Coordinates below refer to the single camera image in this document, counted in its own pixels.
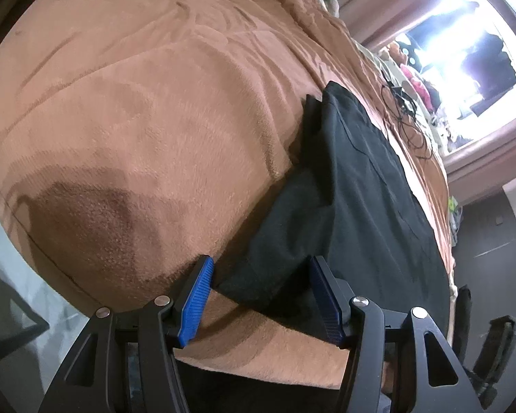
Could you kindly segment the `black shirt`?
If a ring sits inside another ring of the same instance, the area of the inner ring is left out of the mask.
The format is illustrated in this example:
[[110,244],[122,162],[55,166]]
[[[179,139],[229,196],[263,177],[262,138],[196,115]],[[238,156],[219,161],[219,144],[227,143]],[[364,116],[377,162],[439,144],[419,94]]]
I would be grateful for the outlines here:
[[426,214],[388,140],[335,82],[307,98],[299,162],[217,289],[325,339],[310,287],[315,255],[355,294],[384,309],[420,306],[448,329],[448,275]]

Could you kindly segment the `folded black clothes stack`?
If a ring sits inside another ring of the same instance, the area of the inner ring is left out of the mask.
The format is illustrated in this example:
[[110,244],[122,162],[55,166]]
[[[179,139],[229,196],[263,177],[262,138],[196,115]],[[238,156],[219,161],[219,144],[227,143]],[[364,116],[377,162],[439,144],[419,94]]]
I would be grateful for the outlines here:
[[455,305],[453,350],[462,359],[466,354],[472,313],[472,293],[467,285],[458,289]]

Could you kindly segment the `pink right curtain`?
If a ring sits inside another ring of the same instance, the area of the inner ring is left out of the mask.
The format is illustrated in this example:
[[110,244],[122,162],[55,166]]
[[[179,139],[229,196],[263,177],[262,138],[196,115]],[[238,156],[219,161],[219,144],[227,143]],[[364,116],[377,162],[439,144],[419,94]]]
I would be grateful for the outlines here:
[[516,178],[516,118],[444,157],[443,162],[449,192],[461,205],[499,192]]

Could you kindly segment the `brown blanket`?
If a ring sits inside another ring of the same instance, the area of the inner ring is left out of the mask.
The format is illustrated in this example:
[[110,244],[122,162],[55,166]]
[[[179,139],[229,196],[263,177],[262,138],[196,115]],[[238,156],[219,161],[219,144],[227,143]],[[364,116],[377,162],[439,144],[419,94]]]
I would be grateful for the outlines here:
[[448,182],[418,123],[317,0],[36,0],[0,45],[0,220],[77,309],[216,271],[192,367],[335,388],[347,354],[218,289],[297,166],[305,102],[352,92],[404,167],[449,284]]

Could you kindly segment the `plush toys on windowsill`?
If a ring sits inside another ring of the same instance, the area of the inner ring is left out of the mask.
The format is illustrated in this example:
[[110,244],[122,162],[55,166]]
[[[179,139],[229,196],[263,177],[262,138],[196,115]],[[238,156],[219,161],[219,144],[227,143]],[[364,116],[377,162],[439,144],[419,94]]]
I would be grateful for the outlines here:
[[415,101],[418,113],[425,119],[440,155],[447,156],[454,150],[454,141],[457,139],[451,127],[451,122],[459,115],[455,106],[443,101],[431,82],[410,65],[408,56],[397,42],[392,41],[383,47],[379,56],[399,86]]

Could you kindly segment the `hanging dark garments right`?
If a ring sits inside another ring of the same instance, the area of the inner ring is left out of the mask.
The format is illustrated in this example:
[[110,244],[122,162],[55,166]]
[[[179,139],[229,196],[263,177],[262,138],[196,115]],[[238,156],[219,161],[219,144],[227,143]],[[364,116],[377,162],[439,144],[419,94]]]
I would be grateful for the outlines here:
[[471,106],[473,114],[481,116],[516,85],[516,70],[504,42],[496,34],[483,33],[466,50],[461,63],[463,71],[477,84],[482,100]]

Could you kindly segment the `hanging dark garment left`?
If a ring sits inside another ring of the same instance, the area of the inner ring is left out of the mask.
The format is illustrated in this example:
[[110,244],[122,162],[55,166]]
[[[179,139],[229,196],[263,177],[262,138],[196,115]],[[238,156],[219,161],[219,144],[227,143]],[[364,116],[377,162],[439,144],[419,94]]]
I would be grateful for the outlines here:
[[422,70],[423,63],[418,53],[425,51],[428,43],[441,31],[450,25],[446,14],[434,15],[405,34],[405,39],[400,42],[400,47],[407,54],[408,63],[418,72]]

